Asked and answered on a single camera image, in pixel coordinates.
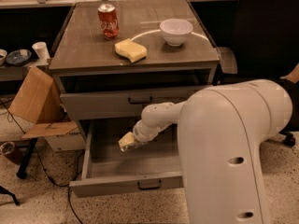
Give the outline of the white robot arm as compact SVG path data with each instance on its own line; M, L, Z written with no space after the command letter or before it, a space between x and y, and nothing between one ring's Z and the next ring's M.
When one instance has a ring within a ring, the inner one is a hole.
M257 79L202 89L186 101L146 106L119 142L127 151L176 125L191 224L271 224L260 144L292 115L277 83Z

